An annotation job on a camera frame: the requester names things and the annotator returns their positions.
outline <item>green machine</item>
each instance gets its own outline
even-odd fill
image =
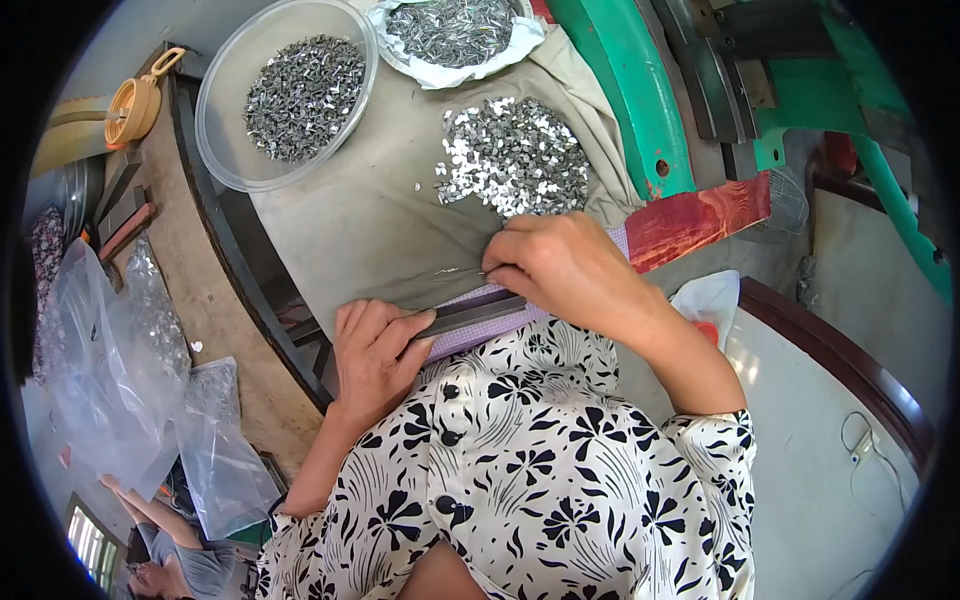
[[[948,264],[921,233],[924,202],[937,194],[924,145],[886,66],[840,2],[547,0],[547,6],[603,87],[645,200],[782,166],[788,129],[848,133],[906,248],[952,303]],[[920,228],[878,144],[911,157]]]

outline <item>window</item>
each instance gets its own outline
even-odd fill
[[[74,493],[70,498],[67,539],[93,579],[107,594],[124,552],[123,546],[112,536]]]

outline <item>clear plastic bowl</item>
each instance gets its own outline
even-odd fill
[[[357,47],[367,69],[346,124],[320,152],[300,163],[271,160],[247,138],[244,107],[260,69],[276,51],[306,37],[326,34]],[[342,0],[282,0],[258,12],[217,51],[197,98],[197,146],[206,168],[242,192],[289,185],[327,160],[353,132],[370,100],[378,54],[367,17]]]

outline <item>grey cloth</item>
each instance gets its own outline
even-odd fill
[[[444,113],[508,96],[539,99],[576,135],[590,162],[585,211],[601,225],[616,227],[643,206],[610,104],[559,27],[548,28],[528,60],[454,89],[421,90],[382,61],[370,104],[336,154],[293,185],[251,194],[327,336],[336,307],[349,300],[419,309],[484,284],[480,260],[502,222],[474,196],[440,205],[433,186],[447,178],[435,169],[450,164],[441,144]]]
[[[163,565],[167,557],[174,555],[180,561],[183,579],[196,600],[217,600],[233,573],[234,550],[228,541],[208,541],[204,532],[197,529],[197,537],[203,550],[194,550],[177,545],[170,534],[153,523],[137,523],[143,536],[150,559]]]

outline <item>woman's left hand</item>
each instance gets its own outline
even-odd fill
[[[413,337],[436,316],[433,309],[415,313],[382,300],[354,300],[338,308],[333,351],[340,394],[327,417],[359,436],[392,413],[433,347],[433,338]]]

